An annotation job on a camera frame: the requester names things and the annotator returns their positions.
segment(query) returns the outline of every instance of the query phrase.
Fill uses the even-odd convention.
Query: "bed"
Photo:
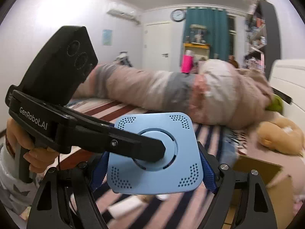
[[[304,71],[305,63],[302,60],[279,60],[274,63],[270,78],[274,91],[284,98],[284,116],[294,121],[303,131],[305,131],[305,82],[302,79],[302,76],[305,76]],[[125,114],[152,112],[109,99],[95,98],[74,101],[70,107],[112,123],[116,118]],[[274,182],[290,175],[293,179],[295,193],[305,193],[304,158],[269,151],[257,143],[256,128],[257,124],[245,130],[231,130],[224,126],[193,123],[197,140],[220,162],[233,165],[238,156],[243,154],[279,164],[283,166],[283,171]],[[73,147],[69,156],[61,156],[61,168],[72,168],[77,163],[88,160],[91,155],[90,152]],[[127,194],[113,193],[105,180],[103,185],[94,192],[94,197],[110,229],[174,229],[193,228],[196,221],[203,218],[213,194],[208,192],[202,183],[196,190],[172,194],[166,201],[153,198],[149,203],[120,219],[113,219],[107,207],[127,198]]]

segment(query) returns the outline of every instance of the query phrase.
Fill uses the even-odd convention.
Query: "white headboard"
[[[305,132],[305,59],[277,60],[273,64],[270,85],[292,98],[284,102],[284,116]]]

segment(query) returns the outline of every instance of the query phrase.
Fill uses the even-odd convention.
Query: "teal curtain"
[[[207,33],[205,40],[207,44],[211,45],[210,59],[213,59],[214,53],[217,53],[219,59],[228,61],[229,29],[227,12],[211,8],[188,7],[183,42],[185,42],[186,36],[190,36],[190,25],[192,24],[206,26]]]

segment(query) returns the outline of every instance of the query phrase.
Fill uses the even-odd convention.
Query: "blue poster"
[[[112,45],[112,30],[103,30],[103,45]]]

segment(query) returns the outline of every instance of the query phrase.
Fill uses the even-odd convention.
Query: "screw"
[[[113,139],[113,140],[111,141],[111,145],[112,145],[113,147],[117,147],[118,142],[117,142],[115,139]]]
[[[226,164],[222,164],[222,165],[220,165],[220,168],[223,170],[227,170],[227,169],[229,169],[229,166],[227,166]]]
[[[80,162],[77,166],[81,169],[85,168],[87,166],[87,162]]]
[[[56,168],[55,168],[55,167],[51,167],[51,168],[48,169],[48,172],[49,172],[49,173],[53,173],[53,172],[55,172],[55,171],[56,171]]]
[[[257,176],[258,175],[258,171],[253,169],[253,170],[251,170],[251,174]]]

